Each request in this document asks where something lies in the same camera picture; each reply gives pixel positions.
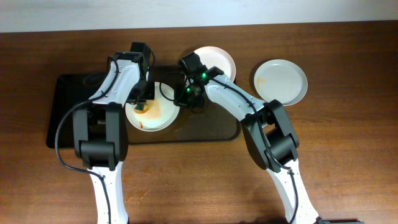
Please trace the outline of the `yellow green sponge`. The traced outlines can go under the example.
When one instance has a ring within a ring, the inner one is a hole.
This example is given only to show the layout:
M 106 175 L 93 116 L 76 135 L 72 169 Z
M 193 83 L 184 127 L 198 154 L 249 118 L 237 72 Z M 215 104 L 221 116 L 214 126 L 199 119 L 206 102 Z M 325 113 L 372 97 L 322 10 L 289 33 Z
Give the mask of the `yellow green sponge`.
M 147 103 L 138 103 L 134 107 L 134 112 L 137 114 L 146 113 L 149 110 L 150 106 Z

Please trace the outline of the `white plate with sauce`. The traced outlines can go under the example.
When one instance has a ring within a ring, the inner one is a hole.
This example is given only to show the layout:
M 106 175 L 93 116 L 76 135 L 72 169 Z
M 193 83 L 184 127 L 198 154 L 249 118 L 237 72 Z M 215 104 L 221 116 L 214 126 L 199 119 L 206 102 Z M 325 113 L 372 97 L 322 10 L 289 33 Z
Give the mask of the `white plate with sauce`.
M 136 105 L 126 103 L 125 111 L 128 121 L 141 131 L 154 132 L 165 129 L 177 118 L 180 108 L 167 100 L 159 90 L 159 82 L 155 82 L 155 98 L 146 101 L 143 112 L 135 110 Z

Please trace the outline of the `pink plate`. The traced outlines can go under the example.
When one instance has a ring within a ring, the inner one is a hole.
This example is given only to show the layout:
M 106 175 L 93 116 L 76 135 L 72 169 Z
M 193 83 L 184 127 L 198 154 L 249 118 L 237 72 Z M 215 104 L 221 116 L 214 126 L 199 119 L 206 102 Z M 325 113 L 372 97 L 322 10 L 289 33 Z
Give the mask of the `pink plate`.
M 233 58 L 225 50 L 214 47 L 206 46 L 200 47 L 194 50 L 194 52 L 199 56 L 202 64 L 206 65 L 208 68 L 218 67 L 228 76 L 228 78 L 233 82 L 236 78 L 236 66 Z

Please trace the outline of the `pale grey plate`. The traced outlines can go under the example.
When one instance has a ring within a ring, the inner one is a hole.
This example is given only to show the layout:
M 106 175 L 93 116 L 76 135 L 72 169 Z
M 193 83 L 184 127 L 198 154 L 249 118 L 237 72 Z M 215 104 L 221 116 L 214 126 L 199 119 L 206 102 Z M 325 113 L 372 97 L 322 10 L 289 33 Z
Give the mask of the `pale grey plate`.
M 254 73 L 254 88 L 266 102 L 277 100 L 284 106 L 301 101 L 308 90 L 304 71 L 295 63 L 273 59 L 261 64 Z

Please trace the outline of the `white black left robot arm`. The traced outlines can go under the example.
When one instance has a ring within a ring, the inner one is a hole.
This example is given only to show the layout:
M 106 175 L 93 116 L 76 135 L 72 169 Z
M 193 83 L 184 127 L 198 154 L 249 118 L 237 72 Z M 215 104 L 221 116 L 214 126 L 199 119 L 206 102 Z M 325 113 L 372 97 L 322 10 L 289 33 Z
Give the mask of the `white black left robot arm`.
M 129 222 L 121 180 L 129 145 L 124 107 L 146 98 L 154 62 L 150 50 L 116 52 L 99 88 L 71 110 L 75 153 L 83 162 L 80 172 L 91 177 L 98 223 Z

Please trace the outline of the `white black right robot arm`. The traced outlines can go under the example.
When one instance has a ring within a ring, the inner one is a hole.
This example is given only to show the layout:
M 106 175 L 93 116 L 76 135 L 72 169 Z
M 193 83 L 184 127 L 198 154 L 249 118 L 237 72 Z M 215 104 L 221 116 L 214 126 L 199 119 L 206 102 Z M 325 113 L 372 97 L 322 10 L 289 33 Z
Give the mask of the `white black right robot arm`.
M 199 95 L 223 107 L 242 127 L 253 161 L 271 176 L 282 200 L 289 223 L 322 223 L 313 207 L 299 169 L 298 137 L 284 106 L 277 100 L 265 102 L 235 85 L 217 67 L 183 67 L 188 86 L 185 105 Z

